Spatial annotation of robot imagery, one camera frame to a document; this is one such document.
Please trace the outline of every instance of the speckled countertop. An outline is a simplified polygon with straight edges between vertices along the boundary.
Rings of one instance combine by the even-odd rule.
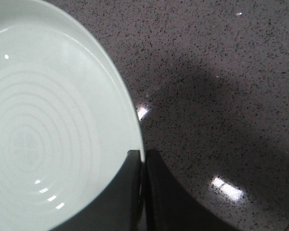
[[[196,200],[243,231],[287,227],[289,0],[48,2],[109,53],[145,147]]]

